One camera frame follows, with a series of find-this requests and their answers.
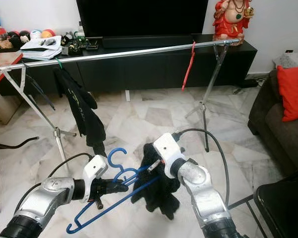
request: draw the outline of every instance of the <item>marble floor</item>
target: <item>marble floor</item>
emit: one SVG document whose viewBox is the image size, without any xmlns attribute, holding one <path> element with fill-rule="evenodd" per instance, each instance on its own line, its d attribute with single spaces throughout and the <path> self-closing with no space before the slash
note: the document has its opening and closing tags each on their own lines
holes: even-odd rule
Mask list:
<svg viewBox="0 0 298 238">
<path fill-rule="evenodd" d="M 215 87 L 207 103 L 208 130 L 213 133 L 224 150 L 230 178 L 229 203 L 248 195 L 261 184 L 281 179 L 274 161 L 260 138 L 252 135 L 247 127 L 247 118 L 259 88 L 242 89 L 233 86 Z M 126 102 L 124 92 L 93 94 L 98 103 L 95 112 L 106 127 L 106 152 L 116 147 L 125 148 L 127 155 L 115 155 L 115 161 L 124 166 L 137 168 L 143 156 L 143 145 L 153 142 L 164 132 L 201 127 L 201 115 L 185 115 L 199 105 L 206 88 L 161 89 L 131 91 L 131 101 Z M 76 131 L 77 126 L 65 97 L 49 95 L 56 106 L 53 111 L 41 98 L 36 101 L 49 119 L 62 130 Z M 0 143 L 18 144 L 32 136 L 40 136 L 17 150 L 0 151 L 0 231 L 13 216 L 13 211 L 23 193 L 35 183 L 41 182 L 61 162 L 61 157 L 51 130 L 34 111 L 23 104 L 8 125 L 0 124 Z M 179 141 L 186 149 L 185 155 L 195 159 L 211 173 L 214 187 L 225 197 L 225 176 L 221 156 L 214 143 L 206 153 L 200 134 L 185 134 Z M 85 138 L 64 137 L 66 155 L 80 152 L 93 153 L 86 146 Z M 80 179 L 87 158 L 80 157 L 69 162 L 71 174 Z M 103 176 L 112 178 L 117 170 L 110 168 Z M 60 169 L 56 176 L 65 176 Z M 105 207 L 113 204 L 125 194 L 102 197 Z M 159 210 L 149 213 L 141 199 L 136 204 L 127 200 L 82 231 L 68 235 L 66 227 L 83 207 L 78 201 L 57 209 L 51 222 L 40 237 L 73 238 L 199 238 L 203 237 L 190 205 L 190 197 L 184 187 L 175 196 L 180 208 L 173 221 L 161 215 Z M 259 214 L 253 202 L 255 212 Z M 86 218 L 98 213 L 96 206 Z M 238 231 L 250 238 L 262 235 L 246 205 L 231 210 Z"/>
</svg>

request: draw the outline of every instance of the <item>red figurine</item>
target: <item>red figurine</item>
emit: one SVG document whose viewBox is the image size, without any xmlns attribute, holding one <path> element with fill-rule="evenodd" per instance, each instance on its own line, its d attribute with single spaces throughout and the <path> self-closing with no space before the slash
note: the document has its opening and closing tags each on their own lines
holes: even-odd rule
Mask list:
<svg viewBox="0 0 298 238">
<path fill-rule="evenodd" d="M 243 28 L 248 28 L 249 19 L 254 15 L 254 9 L 249 6 L 252 0 L 221 0 L 216 6 L 214 14 L 214 41 L 235 39 L 238 46 L 244 42 Z"/>
</svg>

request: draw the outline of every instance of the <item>blue plastic hanger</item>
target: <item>blue plastic hanger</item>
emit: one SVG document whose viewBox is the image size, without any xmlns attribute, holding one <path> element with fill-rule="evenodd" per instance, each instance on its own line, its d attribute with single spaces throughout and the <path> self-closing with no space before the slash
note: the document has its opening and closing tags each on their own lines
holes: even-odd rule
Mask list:
<svg viewBox="0 0 298 238">
<path fill-rule="evenodd" d="M 127 186 L 133 184 L 134 182 L 136 182 L 138 180 L 138 174 L 143 171 L 146 170 L 147 168 L 149 168 L 149 166 L 143 166 L 140 167 L 139 169 L 134 169 L 134 168 L 126 168 L 124 169 L 124 167 L 122 165 L 115 165 L 111 162 L 111 157 L 113 156 L 114 153 L 118 152 L 118 151 L 122 151 L 124 154 L 127 154 L 127 151 L 124 148 L 116 148 L 113 149 L 109 155 L 108 155 L 108 164 L 113 167 L 113 168 L 119 168 L 120 172 L 117 173 L 117 175 L 114 177 L 113 182 L 116 182 L 117 179 L 125 172 L 128 171 L 133 171 L 135 172 L 134 175 L 132 175 L 129 178 L 126 178 L 126 176 L 124 176 L 124 181 L 122 182 L 122 184 L 125 184 Z M 77 225 L 77 228 L 74 230 L 70 230 L 72 227 L 72 224 L 69 224 L 68 227 L 66 228 L 66 232 L 68 234 L 74 234 L 78 231 L 80 231 L 81 229 L 83 229 L 84 227 L 88 226 L 89 224 L 91 224 L 92 222 L 96 221 L 98 218 L 100 218 L 101 216 L 105 215 L 107 212 L 109 212 L 110 210 L 114 209 L 115 207 L 117 207 L 119 204 L 121 204 L 122 202 L 126 201 L 128 198 L 132 197 L 133 195 L 135 195 L 136 193 L 138 193 L 139 191 L 141 191 L 142 189 L 144 189 L 145 187 L 149 186 L 150 184 L 152 184 L 153 182 L 157 181 L 159 179 L 159 176 L 153 178 L 152 180 L 150 180 L 149 182 L 143 184 L 142 186 L 140 186 L 139 188 L 137 188 L 135 191 L 131 192 L 130 194 L 128 194 L 127 196 L 123 197 L 122 199 L 120 199 L 118 202 L 116 202 L 115 204 L 113 204 L 112 206 L 110 206 L 109 208 L 107 208 L 106 210 L 102 211 L 101 213 L 99 213 L 97 216 L 93 217 L 92 219 L 90 219 L 89 221 L 85 222 L 84 224 L 81 224 L 79 222 L 79 218 L 81 217 L 81 215 L 83 215 L 83 213 L 94 203 L 94 202 L 89 202 L 74 218 L 74 222 Z"/>
</svg>

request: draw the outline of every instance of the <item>grey cushion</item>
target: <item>grey cushion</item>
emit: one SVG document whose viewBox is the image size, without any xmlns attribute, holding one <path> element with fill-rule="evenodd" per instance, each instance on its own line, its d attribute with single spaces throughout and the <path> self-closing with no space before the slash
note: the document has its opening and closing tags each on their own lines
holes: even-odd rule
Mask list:
<svg viewBox="0 0 298 238">
<path fill-rule="evenodd" d="M 282 122 L 283 114 L 283 105 L 275 104 L 267 113 L 265 122 L 298 168 L 298 119 Z"/>
</svg>

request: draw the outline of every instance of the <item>white wall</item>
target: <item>white wall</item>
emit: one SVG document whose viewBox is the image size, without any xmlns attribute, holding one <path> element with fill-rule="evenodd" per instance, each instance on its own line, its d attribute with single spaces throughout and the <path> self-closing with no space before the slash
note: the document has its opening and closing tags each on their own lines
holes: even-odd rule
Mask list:
<svg viewBox="0 0 298 238">
<path fill-rule="evenodd" d="M 0 0 L 0 22 L 7 31 L 50 28 L 57 34 L 77 30 L 76 0 Z"/>
<path fill-rule="evenodd" d="M 209 0 L 204 34 L 214 33 L 217 1 Z M 285 50 L 298 52 L 298 0 L 253 0 L 251 5 L 255 16 L 245 39 L 258 53 L 250 72 L 268 72 L 272 59 Z M 0 20 L 8 31 L 51 28 L 61 34 L 77 29 L 79 13 L 76 0 L 0 0 Z"/>
<path fill-rule="evenodd" d="M 217 0 L 209 0 L 204 34 L 213 34 L 213 14 Z M 298 0 L 253 0 L 255 16 L 245 30 L 245 40 L 257 50 L 249 72 L 268 72 L 272 59 L 285 50 L 298 52 Z"/>
</svg>

